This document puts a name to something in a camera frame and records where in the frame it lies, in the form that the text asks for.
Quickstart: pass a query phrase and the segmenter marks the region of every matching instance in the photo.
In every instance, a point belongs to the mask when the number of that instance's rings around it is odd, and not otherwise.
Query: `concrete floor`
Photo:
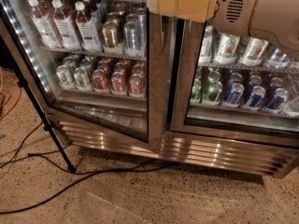
[[[18,88],[7,78],[5,89]],[[0,121],[0,162],[8,161],[21,140],[40,123],[23,91],[17,106]],[[56,147],[43,127],[24,143],[18,158]],[[129,168],[149,159],[80,147],[65,149],[78,172]],[[60,153],[47,157],[66,168]],[[143,169],[168,164],[155,161]],[[40,203],[82,176],[30,158],[0,169],[0,212]],[[176,164],[152,173],[105,173],[85,180],[29,211],[0,216],[18,223],[299,223],[299,170],[283,180]]]

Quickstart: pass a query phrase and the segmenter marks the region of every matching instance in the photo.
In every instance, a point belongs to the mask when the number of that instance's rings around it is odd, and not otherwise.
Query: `robotic arm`
[[[299,60],[299,0],[148,0],[150,12],[268,40]]]

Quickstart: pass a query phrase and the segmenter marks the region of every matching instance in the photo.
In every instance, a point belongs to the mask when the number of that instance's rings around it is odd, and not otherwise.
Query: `red can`
[[[98,90],[109,89],[109,80],[103,70],[95,70],[93,72],[93,86]]]
[[[111,77],[112,90],[116,92],[126,91],[125,74],[121,72],[114,72]]]
[[[139,74],[134,74],[130,77],[130,93],[143,94],[144,93],[144,79]]]

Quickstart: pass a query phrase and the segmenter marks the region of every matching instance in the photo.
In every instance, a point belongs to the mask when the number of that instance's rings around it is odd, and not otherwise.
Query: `beverage cooler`
[[[1,4],[1,36],[61,143],[277,178],[298,165],[299,62],[266,39],[147,0]]]

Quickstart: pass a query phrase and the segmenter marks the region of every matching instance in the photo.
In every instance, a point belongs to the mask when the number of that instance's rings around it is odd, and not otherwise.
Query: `bottle cap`
[[[81,11],[81,10],[84,10],[85,5],[82,2],[76,2],[75,7],[76,7],[76,10]]]
[[[60,0],[53,0],[52,4],[55,8],[61,7],[63,5],[62,1],[60,1]]]
[[[28,2],[31,7],[39,5],[38,0],[28,0]]]

